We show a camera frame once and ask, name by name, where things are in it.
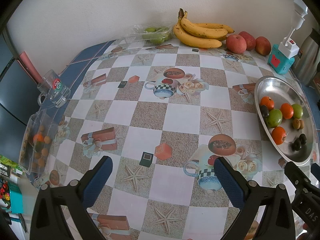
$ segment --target blue rubber pad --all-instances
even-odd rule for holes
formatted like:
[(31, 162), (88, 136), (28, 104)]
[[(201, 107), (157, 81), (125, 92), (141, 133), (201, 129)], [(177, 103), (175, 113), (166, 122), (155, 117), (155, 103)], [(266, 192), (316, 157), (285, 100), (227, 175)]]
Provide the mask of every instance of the blue rubber pad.
[(86, 187), (83, 189), (82, 206), (84, 208), (92, 207), (97, 200), (103, 186), (109, 179), (113, 168), (112, 159), (108, 156), (103, 156), (97, 165), (86, 172), (84, 177), (87, 175), (92, 176), (90, 181), (86, 181)]
[(244, 192), (236, 182), (236, 179), (219, 159), (214, 161), (214, 173), (219, 179), (233, 206), (242, 210), (245, 204)]
[(310, 171), (317, 180), (320, 180), (320, 166), (318, 164), (312, 164)]

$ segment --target green apple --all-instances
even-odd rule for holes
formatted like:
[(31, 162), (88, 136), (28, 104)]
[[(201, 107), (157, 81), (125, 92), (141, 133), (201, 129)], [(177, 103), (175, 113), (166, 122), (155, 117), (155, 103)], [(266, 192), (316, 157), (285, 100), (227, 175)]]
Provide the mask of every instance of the green apple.
[(147, 33), (155, 33), (157, 29), (155, 27), (148, 27), (144, 31)]
[(266, 117), (266, 124), (270, 128), (275, 128), (282, 122), (282, 113), (279, 109), (272, 109)]
[(303, 109), (300, 105), (298, 104), (293, 104), (293, 118), (300, 119), (303, 116)]
[(163, 34), (150, 34), (149, 39), (152, 44), (160, 45), (162, 42), (164, 42), (165, 37)]
[[(148, 27), (148, 28), (146, 28), (145, 30), (144, 30), (144, 33), (155, 33), (157, 30), (156, 30), (156, 28), (155, 27)], [(142, 35), (142, 38), (144, 39), (144, 40), (150, 40), (151, 38), (151, 34), (143, 34)]]
[(167, 40), (169, 40), (171, 38), (171, 33), (170, 33), (168, 27), (165, 27), (165, 26), (160, 27), (160, 28), (157, 29), (157, 32), (165, 32), (164, 33), (164, 40), (165, 41), (167, 41)]

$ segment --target round logo label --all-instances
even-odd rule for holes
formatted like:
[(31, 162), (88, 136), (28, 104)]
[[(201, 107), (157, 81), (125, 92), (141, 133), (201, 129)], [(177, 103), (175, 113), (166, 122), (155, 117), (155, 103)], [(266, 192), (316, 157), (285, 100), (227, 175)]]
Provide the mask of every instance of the round logo label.
[(62, 89), (62, 83), (61, 83), (61, 81), (60, 81), (59, 78), (56, 78), (56, 79), (53, 81), (52, 88), (53, 88), (55, 91), (60, 91), (60, 90)]

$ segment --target screw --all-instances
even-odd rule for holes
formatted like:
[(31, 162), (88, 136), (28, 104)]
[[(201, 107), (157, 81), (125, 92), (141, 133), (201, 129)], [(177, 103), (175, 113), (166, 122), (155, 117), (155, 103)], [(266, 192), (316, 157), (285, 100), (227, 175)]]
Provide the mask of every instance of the screw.
[(41, 189), (42, 190), (46, 190), (48, 188), (48, 184), (43, 184), (42, 186), (41, 186)]
[(279, 188), (280, 188), (280, 189), (285, 189), (285, 185), (282, 184), (282, 183), (280, 183), (280, 184), (279, 184)]
[(249, 180), (249, 185), (251, 187), (255, 187), (257, 185), (257, 183), (254, 180)]
[(79, 183), (79, 181), (77, 179), (74, 179), (74, 180), (70, 181), (69, 185), (74, 187), (74, 186), (77, 186), (78, 183)]

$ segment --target plastic container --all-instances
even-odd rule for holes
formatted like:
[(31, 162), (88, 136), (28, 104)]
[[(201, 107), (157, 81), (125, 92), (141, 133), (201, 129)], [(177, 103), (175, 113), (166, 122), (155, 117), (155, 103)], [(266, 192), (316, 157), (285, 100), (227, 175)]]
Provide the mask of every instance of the plastic container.
[(19, 187), (11, 182), (8, 182), (10, 191), (11, 212), (15, 214), (23, 214), (22, 194)]
[(172, 38), (172, 22), (157, 22), (149, 24), (137, 24), (132, 26), (124, 36), (127, 44), (144, 41), (150, 46), (158, 46)]
[[(57, 123), (46, 114), (46, 109), (30, 116), (19, 156), (19, 166), (27, 174), (31, 174), (32, 172), (44, 173), (51, 143), (57, 129)], [(49, 143), (44, 142), (45, 136), (50, 138)]]

